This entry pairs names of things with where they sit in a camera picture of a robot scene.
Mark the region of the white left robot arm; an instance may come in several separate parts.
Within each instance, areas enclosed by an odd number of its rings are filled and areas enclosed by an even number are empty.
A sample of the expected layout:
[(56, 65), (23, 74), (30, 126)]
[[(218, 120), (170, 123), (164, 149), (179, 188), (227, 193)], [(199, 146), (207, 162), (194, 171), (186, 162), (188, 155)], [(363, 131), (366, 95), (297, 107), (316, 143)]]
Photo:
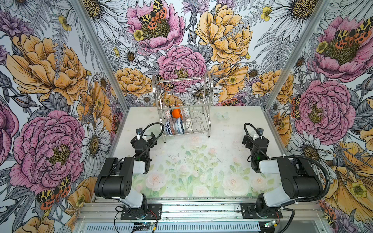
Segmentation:
[(117, 200), (129, 209), (131, 215), (141, 217), (148, 213), (147, 198), (132, 188), (134, 175), (147, 174), (150, 170), (150, 148), (156, 145), (155, 135), (135, 136), (131, 145), (135, 156), (107, 158), (97, 178), (94, 194), (97, 197)]

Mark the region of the aluminium right corner post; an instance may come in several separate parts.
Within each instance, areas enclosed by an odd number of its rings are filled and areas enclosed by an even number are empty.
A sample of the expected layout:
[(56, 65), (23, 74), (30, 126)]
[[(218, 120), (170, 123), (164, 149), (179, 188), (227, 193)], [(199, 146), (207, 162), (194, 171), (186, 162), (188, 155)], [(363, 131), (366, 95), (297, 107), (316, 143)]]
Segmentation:
[(264, 110), (269, 111), (270, 106), (272, 105), (273, 101), (278, 96), (282, 86), (285, 84), (288, 76), (290, 75), (290, 72), (292, 70), (292, 67), (296, 60), (301, 55), (301, 49), (306, 46), (308, 40), (312, 36), (315, 28), (319, 25), (323, 15), (325, 14), (328, 6), (330, 4), (330, 1), (318, 1), (314, 12), (312, 13), (309, 22), (306, 24), (305, 30), (303, 33), (300, 33), (299, 40), (295, 44), (294, 49), (292, 50), (289, 59), (287, 60), (284, 68), (282, 69), (282, 72), (271, 91), (270, 95), (268, 96), (265, 104), (264, 104)]

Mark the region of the aluminium left corner post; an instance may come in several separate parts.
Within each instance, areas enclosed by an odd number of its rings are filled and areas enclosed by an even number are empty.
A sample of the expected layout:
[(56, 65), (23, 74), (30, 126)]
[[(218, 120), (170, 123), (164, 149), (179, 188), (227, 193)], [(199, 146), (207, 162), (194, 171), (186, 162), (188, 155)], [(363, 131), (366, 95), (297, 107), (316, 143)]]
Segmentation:
[(114, 75), (114, 71), (111, 67), (111, 64), (109, 60), (107, 59), (107, 56), (105, 54), (105, 51), (101, 45), (100, 39), (98, 35), (95, 32), (95, 29), (93, 27), (93, 24), (90, 22), (89, 15), (85, 9), (85, 6), (82, 1), (72, 1), (72, 7), (75, 10), (78, 19), (80, 20), (80, 23), (84, 29), (85, 35), (87, 39), (92, 44), (92, 47), (99, 58), (99, 61), (101, 62), (101, 65), (104, 69), (104, 72), (106, 73), (114, 92), (116, 93), (116, 96), (119, 100), (119, 103), (124, 111), (124, 113), (128, 113), (129, 106), (128, 103), (123, 95), (123, 92), (118, 84), (118, 81)]

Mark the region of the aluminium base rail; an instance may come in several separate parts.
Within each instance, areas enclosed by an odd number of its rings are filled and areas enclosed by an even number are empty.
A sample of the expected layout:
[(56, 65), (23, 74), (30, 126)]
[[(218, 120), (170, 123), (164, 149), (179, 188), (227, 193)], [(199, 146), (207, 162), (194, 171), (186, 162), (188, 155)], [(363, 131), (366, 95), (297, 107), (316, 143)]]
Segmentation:
[(272, 220), (278, 226), (269, 232), (277, 233), (288, 224), (291, 212), (282, 210), (280, 217), (254, 218), (241, 210), (240, 205), (253, 203), (255, 198), (181, 198), (153, 199), (149, 204), (160, 204), (158, 218), (121, 219), (120, 203), (97, 198), (86, 204), (78, 217), (75, 233), (130, 233), (135, 226), (145, 226), (145, 232), (157, 233), (256, 233), (266, 232), (264, 225)]

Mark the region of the aluminium corner post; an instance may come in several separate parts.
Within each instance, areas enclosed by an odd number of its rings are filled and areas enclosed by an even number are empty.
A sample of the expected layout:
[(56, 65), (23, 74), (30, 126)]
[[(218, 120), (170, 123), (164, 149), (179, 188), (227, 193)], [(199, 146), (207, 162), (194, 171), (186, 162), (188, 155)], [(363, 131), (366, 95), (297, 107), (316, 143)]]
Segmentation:
[(98, 35), (95, 32), (95, 29), (93, 27), (93, 24), (90, 22), (89, 15), (85, 9), (85, 6), (82, 1), (72, 1), (72, 7), (75, 10), (78, 19), (80, 20), (80, 23), (84, 29), (85, 35), (87, 39), (92, 44), (92, 47), (99, 58), (99, 61), (101, 62), (101, 65), (104, 69), (104, 72), (106, 73), (114, 92), (116, 93), (116, 96), (119, 100), (119, 103), (124, 111), (124, 113), (128, 113), (129, 106), (128, 103), (123, 95), (123, 92), (118, 84), (118, 81), (114, 75), (114, 71), (111, 67), (111, 64), (109, 60), (107, 59), (107, 56), (105, 54), (105, 51), (101, 45), (100, 39)]
[(306, 46), (308, 40), (312, 36), (315, 28), (319, 25), (323, 15), (325, 14), (328, 6), (330, 4), (330, 1), (318, 1), (314, 12), (312, 13), (309, 22), (306, 24), (305, 30), (303, 33), (300, 33), (299, 40), (295, 44), (294, 49), (292, 50), (289, 59), (287, 60), (284, 68), (282, 69), (282, 72), (271, 91), (270, 95), (268, 96), (265, 104), (264, 104), (264, 110), (269, 111), (270, 106), (272, 105), (273, 101), (278, 96), (282, 86), (285, 84), (288, 76), (290, 75), (290, 72), (292, 70), (292, 67), (296, 60), (301, 55), (301, 49)]

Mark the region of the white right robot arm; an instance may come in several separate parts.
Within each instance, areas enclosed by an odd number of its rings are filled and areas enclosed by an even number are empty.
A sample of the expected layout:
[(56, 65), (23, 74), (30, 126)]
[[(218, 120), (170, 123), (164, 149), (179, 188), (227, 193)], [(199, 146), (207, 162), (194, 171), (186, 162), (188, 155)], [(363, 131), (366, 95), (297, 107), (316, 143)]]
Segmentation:
[(277, 174), (281, 180), (279, 187), (259, 194), (256, 203), (243, 207), (243, 212), (256, 214), (258, 218), (276, 217), (281, 215), (282, 207), (321, 198), (324, 187), (311, 167), (315, 160), (298, 155), (268, 158), (263, 154), (269, 145), (265, 137), (254, 139), (245, 135), (242, 143), (250, 150), (248, 161), (255, 173)]

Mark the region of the blue floral white bowl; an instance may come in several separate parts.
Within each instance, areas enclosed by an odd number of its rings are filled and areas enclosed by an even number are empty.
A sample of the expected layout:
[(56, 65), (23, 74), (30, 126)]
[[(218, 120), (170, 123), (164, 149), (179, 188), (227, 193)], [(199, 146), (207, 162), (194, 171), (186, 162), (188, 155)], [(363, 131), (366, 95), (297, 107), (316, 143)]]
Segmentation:
[(176, 134), (182, 135), (185, 133), (184, 126), (181, 118), (177, 118), (174, 122), (174, 130)]

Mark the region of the grey dotted white bowl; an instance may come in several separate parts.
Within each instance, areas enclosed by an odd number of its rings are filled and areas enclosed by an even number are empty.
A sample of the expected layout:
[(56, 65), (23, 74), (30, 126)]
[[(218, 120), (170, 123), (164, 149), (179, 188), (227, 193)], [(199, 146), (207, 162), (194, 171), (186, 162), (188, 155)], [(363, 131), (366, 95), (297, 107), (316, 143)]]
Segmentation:
[(184, 129), (187, 133), (192, 133), (193, 132), (193, 127), (192, 127), (192, 120), (190, 117), (186, 118), (184, 121)]

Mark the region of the plain orange bowl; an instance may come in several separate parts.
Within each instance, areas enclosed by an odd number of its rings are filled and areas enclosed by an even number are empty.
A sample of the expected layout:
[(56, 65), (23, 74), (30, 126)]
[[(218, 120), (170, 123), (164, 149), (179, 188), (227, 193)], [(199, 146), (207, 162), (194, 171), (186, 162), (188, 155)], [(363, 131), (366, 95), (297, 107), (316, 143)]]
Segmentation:
[(172, 110), (172, 117), (174, 119), (183, 119), (182, 110), (180, 108)]

